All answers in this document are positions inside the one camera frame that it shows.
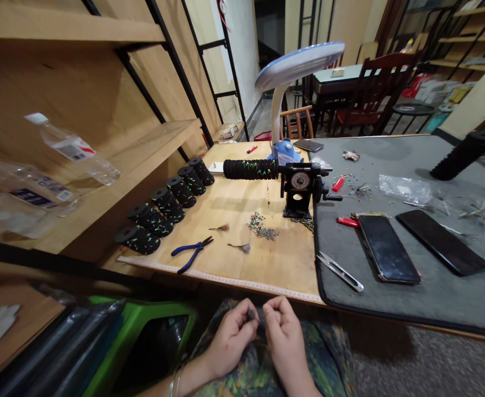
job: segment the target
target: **white wall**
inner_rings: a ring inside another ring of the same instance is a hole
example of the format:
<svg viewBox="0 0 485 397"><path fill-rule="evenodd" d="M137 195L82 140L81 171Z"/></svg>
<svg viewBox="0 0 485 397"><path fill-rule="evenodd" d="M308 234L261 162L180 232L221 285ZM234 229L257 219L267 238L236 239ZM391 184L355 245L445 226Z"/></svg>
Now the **white wall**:
<svg viewBox="0 0 485 397"><path fill-rule="evenodd" d="M261 98L261 93L254 88L260 70L253 3L254 0L226 0L231 52L246 117Z"/></svg>
<svg viewBox="0 0 485 397"><path fill-rule="evenodd" d="M335 9L331 26L330 41L343 41L346 44L343 66L356 63L358 51L363 42L375 40L387 0L314 0L316 1L316 19L314 22L314 37L316 35L318 10L321 1L320 30L313 44L326 42L331 19L333 2ZM285 53L298 48L298 24L300 0L285 0ZM305 1L303 16L310 16L312 1ZM309 43L310 19L302 25L301 46Z"/></svg>
<svg viewBox="0 0 485 397"><path fill-rule="evenodd" d="M285 54L285 18L266 14L256 18L257 37L281 55Z"/></svg>
<svg viewBox="0 0 485 397"><path fill-rule="evenodd" d="M485 119L485 74L441 125L441 129L463 139Z"/></svg>
<svg viewBox="0 0 485 397"><path fill-rule="evenodd" d="M242 106L246 117L249 117L261 96L254 89L259 65L252 0L227 0L226 3L226 20L231 30L229 38ZM215 0L186 0L186 5L199 44L220 40L223 37ZM235 90L228 52L224 47L204 51L204 62L214 92ZM224 122L235 122L240 117L239 104L235 96L219 98L218 104Z"/></svg>

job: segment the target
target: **blue-handled pliers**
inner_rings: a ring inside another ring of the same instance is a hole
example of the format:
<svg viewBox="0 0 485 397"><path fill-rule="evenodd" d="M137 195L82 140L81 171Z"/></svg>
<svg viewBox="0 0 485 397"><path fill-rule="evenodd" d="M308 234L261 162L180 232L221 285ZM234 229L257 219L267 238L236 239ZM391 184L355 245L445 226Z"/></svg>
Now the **blue-handled pliers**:
<svg viewBox="0 0 485 397"><path fill-rule="evenodd" d="M193 261L195 260L195 258L197 257L198 253L200 251L202 251L204 249L204 247L206 245L208 245L209 243L211 243L213 241L213 237L212 236L209 236L206 240L202 241L201 243L196 243L195 245L184 245L184 246L181 246L181 247L178 247L177 249L175 249L172 253L171 253L171 256L175 256L179 253L181 253L182 251L185 251L187 249L193 249L193 248L196 248L195 250L195 253L193 254L193 256L191 257L191 259L189 259L189 262L185 264L185 266L183 268L181 268L180 270L178 270L178 272L176 272L176 274L182 274L184 272L187 271L187 269L189 269L193 263Z"/></svg>

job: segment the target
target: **smartphone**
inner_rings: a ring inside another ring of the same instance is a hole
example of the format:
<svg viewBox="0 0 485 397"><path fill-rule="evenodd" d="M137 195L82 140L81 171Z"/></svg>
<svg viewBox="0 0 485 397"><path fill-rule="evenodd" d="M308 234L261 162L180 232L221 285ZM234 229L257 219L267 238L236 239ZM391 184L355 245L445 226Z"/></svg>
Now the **smartphone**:
<svg viewBox="0 0 485 397"><path fill-rule="evenodd" d="M485 259L421 210L399 214L397 220L459 276L485 271Z"/></svg>
<svg viewBox="0 0 485 397"><path fill-rule="evenodd" d="M293 143L294 146L297 146L301 149L305 149L309 152L317 152L318 150L323 149L324 145L321 143L316 143L314 141L308 140L299 140Z"/></svg>
<svg viewBox="0 0 485 397"><path fill-rule="evenodd" d="M421 275L388 217L381 214L357 214L356 219L380 279L385 282L419 284Z"/></svg>

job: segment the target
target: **plastic water bottle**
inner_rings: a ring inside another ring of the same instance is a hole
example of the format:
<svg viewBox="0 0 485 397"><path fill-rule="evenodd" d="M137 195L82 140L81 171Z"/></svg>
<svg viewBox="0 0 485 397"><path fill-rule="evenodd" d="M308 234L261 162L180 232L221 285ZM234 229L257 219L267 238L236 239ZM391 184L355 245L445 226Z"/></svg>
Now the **plastic water bottle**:
<svg viewBox="0 0 485 397"><path fill-rule="evenodd" d="M0 160L0 190L59 217L69 215L80 204L77 194L32 165Z"/></svg>
<svg viewBox="0 0 485 397"><path fill-rule="evenodd" d="M17 200L10 194L0 193L0 232L5 230L32 239L40 238L53 225L46 217L57 219L52 214Z"/></svg>
<svg viewBox="0 0 485 397"><path fill-rule="evenodd" d="M96 181L110 186L120 177L117 169L75 133L55 127L42 113L24 117L39 127L40 135L49 147L71 162L82 162L84 171Z"/></svg>

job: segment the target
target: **floor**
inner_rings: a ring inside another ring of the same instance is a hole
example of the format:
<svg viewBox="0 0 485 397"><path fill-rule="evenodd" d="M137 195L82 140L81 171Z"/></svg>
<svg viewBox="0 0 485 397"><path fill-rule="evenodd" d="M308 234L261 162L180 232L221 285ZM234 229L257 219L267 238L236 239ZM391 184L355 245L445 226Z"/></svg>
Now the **floor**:
<svg viewBox="0 0 485 397"><path fill-rule="evenodd" d="M287 101L289 109L293 109L291 93L287 93ZM251 140L271 129L271 102L261 101L248 124ZM386 132L396 119L394 115ZM415 133L423 121L418 117L407 133ZM407 125L403 118L394 135L402 133ZM357 136L358 128L346 130L346 135ZM329 136L325 123L315 136ZM485 165L485 157L480 161ZM230 291L219 293L225 296ZM210 311L214 312L212 307L218 307L222 300L216 299L218 302L210 302ZM251 299L259 304L265 301L263 296ZM207 305L209 300L205 298L204 302ZM307 307L302 305L294 309L300 315L307 314ZM325 309L316 311L320 316L329 315ZM354 314L342 313L340 317L353 352L358 396L485 396L485 342Z"/></svg>
<svg viewBox="0 0 485 397"><path fill-rule="evenodd" d="M286 95L287 95L287 107L289 109L295 109L294 94L292 92L287 92ZM400 102L404 102L404 101L409 102L410 99L409 98L401 98L398 102L400 103ZM251 141L253 141L254 137L259 135L261 132L270 131L272 129L271 111L272 111L272 99L263 99L261 101L261 103L259 104L259 106L257 107L257 109L255 110L252 119L248 123L248 134L250 135ZM424 122L424 120L426 119L426 117L427 116L417 117L413 121L413 123L409 126L409 128L406 130L406 133L407 134L416 133L417 130L421 127L421 125ZM393 114L391 116L391 119L389 120L389 122L386 125L385 133L389 133L391 131L391 129L395 125L397 119L398 119L397 114ZM395 127L395 130L393 131L393 135L402 134L403 131L408 126L410 119L411 119L411 117L403 116L402 119L400 120L400 122ZM318 130L315 131L315 134L314 134L314 136L316 138L330 138L331 137L331 134L327 132L327 127L328 127L327 120L328 120L328 116L325 117L323 125L318 126ZM346 130L344 134L345 134L345 136L358 136L359 130L360 130L359 127L355 127L352 130ZM242 142L246 141L246 137L244 136L244 134L240 134L239 139Z"/></svg>

